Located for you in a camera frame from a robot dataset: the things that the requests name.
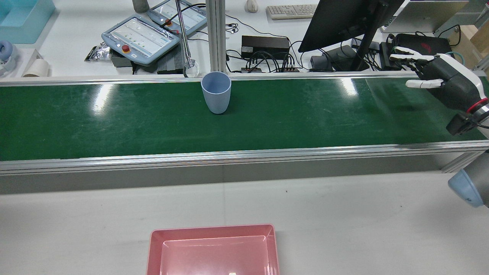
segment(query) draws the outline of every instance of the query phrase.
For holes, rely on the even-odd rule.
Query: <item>monitor stand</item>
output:
[[[342,46],[340,48],[336,48],[333,50],[329,50],[324,54],[336,71],[352,71],[352,63],[357,57],[356,51],[352,49],[350,46]],[[360,66],[356,71],[363,71],[368,69],[370,66],[365,62],[365,60],[361,60]]]
[[[374,38],[378,26],[382,24],[382,19],[385,17],[389,4],[384,1],[379,1],[375,7],[372,17],[365,26],[365,34],[362,42],[356,52],[350,46],[343,46],[328,52],[331,56],[333,67],[338,71],[363,71],[368,69],[368,64],[363,60],[369,52],[370,44]],[[334,66],[334,62],[339,64],[339,68]]]

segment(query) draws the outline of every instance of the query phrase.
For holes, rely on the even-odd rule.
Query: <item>red ring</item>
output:
[[[472,111],[475,109],[475,107],[477,107],[477,105],[479,105],[479,104],[483,104],[483,103],[485,103],[487,100],[488,100],[488,98],[486,97],[486,98],[483,98],[483,99],[481,99],[481,100],[477,101],[477,103],[475,103],[474,105],[472,105],[472,107],[470,107],[470,108],[467,110],[467,114],[470,114],[470,113],[471,113],[471,112],[472,112]]]

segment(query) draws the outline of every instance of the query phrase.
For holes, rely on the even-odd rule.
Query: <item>white desk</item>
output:
[[[460,200],[451,176],[1,195],[0,273],[142,275],[154,229],[272,223],[281,275],[486,274],[489,209]]]
[[[53,0],[56,11],[47,23],[38,41],[32,45],[18,45],[23,48],[36,48],[41,56],[50,64],[49,76],[67,77],[89,77],[89,76],[129,76],[131,68],[115,68],[110,61],[108,62],[84,62],[84,58],[92,47],[102,42],[101,33],[119,23],[134,13],[130,0],[116,1],[108,0],[101,3],[97,0]],[[150,6],[160,3],[160,0],[149,0]],[[200,0],[190,0],[192,3],[202,2]],[[315,3],[318,0],[305,0],[302,3]],[[301,20],[270,20],[265,12],[268,5],[277,4],[298,4],[296,0],[259,0],[260,10],[256,14],[245,12],[244,0],[226,1],[226,14],[239,18],[261,32],[271,32],[277,35],[288,36],[291,42],[302,40],[309,26],[310,19]],[[237,23],[234,19],[226,18],[227,23]],[[242,35],[258,35],[252,29],[239,24],[239,32],[235,34],[226,33],[226,48],[241,52]],[[207,39],[202,33],[196,33],[191,38]],[[385,35],[378,32],[375,40],[385,40]],[[300,43],[294,45],[297,57],[300,54],[297,50]],[[189,41],[189,47],[195,58],[200,64],[202,74],[210,72],[209,47],[205,41]],[[333,49],[339,44],[325,48]],[[312,55],[320,55],[319,51],[307,52],[303,56],[304,66],[310,68],[309,60]],[[229,66],[232,70],[238,70],[245,66],[245,61],[231,59]]]

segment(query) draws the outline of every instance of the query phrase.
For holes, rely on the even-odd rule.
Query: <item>green conveyor belt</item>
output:
[[[405,81],[234,81],[223,115],[199,82],[0,87],[0,160],[485,139],[451,136],[455,111]]]

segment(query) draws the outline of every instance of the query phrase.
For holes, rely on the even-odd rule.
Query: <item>robotic hand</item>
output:
[[[408,80],[406,86],[425,88],[447,108],[462,111],[448,124],[452,135],[461,135],[489,122],[489,102],[481,80],[446,54],[421,55],[396,47],[391,60],[402,62],[416,72],[420,80]],[[489,207],[489,151],[483,153],[448,181],[455,193],[473,207]]]
[[[482,125],[489,117],[489,101],[477,75],[446,54],[421,55],[404,47],[395,47],[394,51],[390,59],[407,65],[420,78],[408,80],[406,86],[425,88],[447,108],[461,111],[446,127],[452,135],[476,126],[489,129]]]

